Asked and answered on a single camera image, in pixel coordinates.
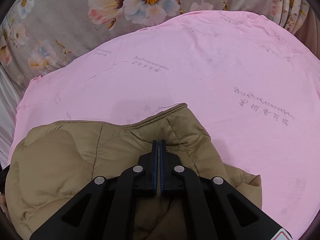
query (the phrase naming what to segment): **floral fabric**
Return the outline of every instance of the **floral fabric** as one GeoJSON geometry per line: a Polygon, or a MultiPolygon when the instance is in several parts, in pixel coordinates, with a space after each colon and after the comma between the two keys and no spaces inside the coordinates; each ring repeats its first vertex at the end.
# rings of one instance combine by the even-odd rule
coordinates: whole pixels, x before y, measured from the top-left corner
{"type": "Polygon", "coordinates": [[[294,34],[309,5],[305,0],[17,0],[0,25],[0,62],[26,89],[32,78],[108,40],[196,10],[251,11],[294,34]]]}

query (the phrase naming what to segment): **brown garment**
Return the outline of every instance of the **brown garment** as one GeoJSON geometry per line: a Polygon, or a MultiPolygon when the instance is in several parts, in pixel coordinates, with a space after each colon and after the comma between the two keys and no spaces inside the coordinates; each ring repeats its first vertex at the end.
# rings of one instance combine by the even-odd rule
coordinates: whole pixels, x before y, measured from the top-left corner
{"type": "Polygon", "coordinates": [[[311,8],[305,22],[294,36],[320,59],[320,21],[311,8]]]}
{"type": "MultiPolygon", "coordinates": [[[[119,176],[151,151],[153,140],[161,139],[182,165],[201,177],[223,177],[261,208],[260,176],[224,165],[209,134],[180,104],[132,125],[59,121],[33,128],[16,147],[6,180],[17,232],[29,239],[93,178],[119,176]]],[[[181,202],[159,195],[139,200],[133,239],[187,239],[181,202]]]]}

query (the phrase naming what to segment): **white sticker with red border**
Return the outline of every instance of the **white sticker with red border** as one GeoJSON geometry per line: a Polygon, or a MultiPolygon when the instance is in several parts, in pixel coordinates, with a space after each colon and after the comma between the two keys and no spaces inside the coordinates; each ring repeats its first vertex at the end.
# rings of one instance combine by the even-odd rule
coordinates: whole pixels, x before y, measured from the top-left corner
{"type": "Polygon", "coordinates": [[[292,237],[283,228],[271,240],[293,240],[292,237]]]}

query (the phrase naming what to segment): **pink sheet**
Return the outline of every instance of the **pink sheet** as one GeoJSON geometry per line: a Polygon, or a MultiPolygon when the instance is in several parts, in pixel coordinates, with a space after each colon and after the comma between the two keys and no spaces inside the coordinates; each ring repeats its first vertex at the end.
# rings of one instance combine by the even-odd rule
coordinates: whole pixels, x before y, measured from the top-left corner
{"type": "Polygon", "coordinates": [[[261,174],[263,211],[298,239],[320,209],[319,91],[319,60],[277,24],[249,12],[192,12],[33,79],[10,158],[39,125],[129,124],[186,102],[225,163],[261,174]]]}

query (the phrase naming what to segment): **round metal pin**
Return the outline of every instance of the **round metal pin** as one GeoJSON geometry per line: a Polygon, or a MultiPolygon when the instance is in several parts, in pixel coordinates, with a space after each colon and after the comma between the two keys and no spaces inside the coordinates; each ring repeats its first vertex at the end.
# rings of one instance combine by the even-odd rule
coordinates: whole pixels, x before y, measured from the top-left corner
{"type": "Polygon", "coordinates": [[[143,171],[143,167],[142,167],[142,166],[139,166],[139,165],[134,166],[134,167],[133,167],[133,171],[134,171],[134,172],[141,172],[141,171],[143,171]]]}
{"type": "Polygon", "coordinates": [[[104,183],[104,177],[96,177],[94,179],[94,182],[95,182],[95,184],[100,185],[100,184],[104,183]]]}
{"type": "Polygon", "coordinates": [[[223,178],[215,177],[215,178],[213,178],[213,183],[217,184],[217,185],[221,185],[223,183],[223,178]]]}
{"type": "Polygon", "coordinates": [[[183,166],[175,166],[175,168],[174,168],[174,170],[176,171],[176,172],[183,172],[184,171],[184,167],[183,166]]]}

